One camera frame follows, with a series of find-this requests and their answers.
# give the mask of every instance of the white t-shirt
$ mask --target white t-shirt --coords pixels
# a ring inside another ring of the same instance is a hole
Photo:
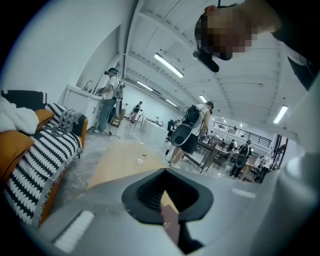
[[[112,76],[108,82],[107,88],[111,86],[111,90],[105,93],[105,99],[110,100],[115,94],[115,88],[118,86],[117,78],[115,76]]]
[[[191,133],[195,136],[198,136],[201,132],[201,127],[205,120],[205,115],[209,110],[209,108],[204,104],[195,105],[198,110],[200,110],[200,120],[196,123],[195,127],[192,128]]]

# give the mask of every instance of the striped blanket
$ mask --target striped blanket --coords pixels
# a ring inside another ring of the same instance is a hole
[[[49,127],[59,123],[66,109],[54,103],[45,108],[54,113]],[[43,127],[30,138],[34,144],[15,167],[3,193],[15,214],[27,225],[38,228],[53,185],[83,149],[73,132],[56,137]]]

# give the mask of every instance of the white cabinet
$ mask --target white cabinet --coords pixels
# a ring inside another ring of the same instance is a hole
[[[98,121],[102,108],[103,98],[90,94],[78,87],[68,85],[63,100],[63,106],[81,112],[88,118],[87,129]]]

